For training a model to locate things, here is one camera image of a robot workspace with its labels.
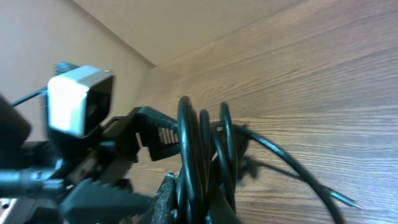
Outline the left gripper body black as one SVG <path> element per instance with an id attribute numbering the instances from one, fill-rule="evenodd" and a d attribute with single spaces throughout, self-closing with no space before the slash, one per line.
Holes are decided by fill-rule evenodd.
<path id="1" fill-rule="evenodd" d="M 137 160 L 134 116 L 112 119 L 83 138 L 51 130 L 46 141 L 35 142 L 37 169 L 32 198 L 56 202 L 134 198 L 125 173 Z"/>

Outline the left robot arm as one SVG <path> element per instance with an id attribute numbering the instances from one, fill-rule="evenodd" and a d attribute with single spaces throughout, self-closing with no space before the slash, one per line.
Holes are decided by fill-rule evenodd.
<path id="1" fill-rule="evenodd" d="M 138 215 L 141 223 L 183 223 L 185 190 L 166 177 L 154 197 L 133 192 L 124 174 L 139 150 L 136 133 L 158 161 L 179 152 L 177 143 L 163 143 L 159 129 L 175 130 L 176 121 L 152 108 L 136 108 L 105 122 L 111 95 L 70 93 L 57 100 L 61 111 L 77 105 L 77 134 L 47 126 L 46 141 L 29 142 L 30 124 L 1 100 L 1 196 L 52 200 L 69 223 L 119 223 Z"/>

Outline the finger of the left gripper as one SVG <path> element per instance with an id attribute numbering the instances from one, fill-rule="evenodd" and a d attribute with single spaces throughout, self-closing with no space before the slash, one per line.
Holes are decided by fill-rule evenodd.
<path id="1" fill-rule="evenodd" d="M 111 184 L 85 179 L 60 204 L 68 223 L 119 223 L 143 214 L 152 198 Z"/>
<path id="2" fill-rule="evenodd" d="M 136 121 L 141 142 L 148 147 L 150 158 L 153 161 L 180 153 L 176 119 L 149 106 L 143 106 L 138 108 Z"/>

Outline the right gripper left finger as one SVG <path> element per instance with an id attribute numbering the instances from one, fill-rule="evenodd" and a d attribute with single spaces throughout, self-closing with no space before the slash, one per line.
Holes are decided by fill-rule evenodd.
<path id="1" fill-rule="evenodd" d="M 176 224 L 176 186 L 175 174 L 167 173 L 154 197 L 151 224 Z"/>

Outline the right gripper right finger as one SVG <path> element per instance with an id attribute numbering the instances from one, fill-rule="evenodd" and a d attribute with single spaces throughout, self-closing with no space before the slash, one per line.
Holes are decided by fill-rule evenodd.
<path id="1" fill-rule="evenodd" d="M 208 223 L 241 224 L 222 191 L 216 185 L 211 185 L 208 189 Z"/>

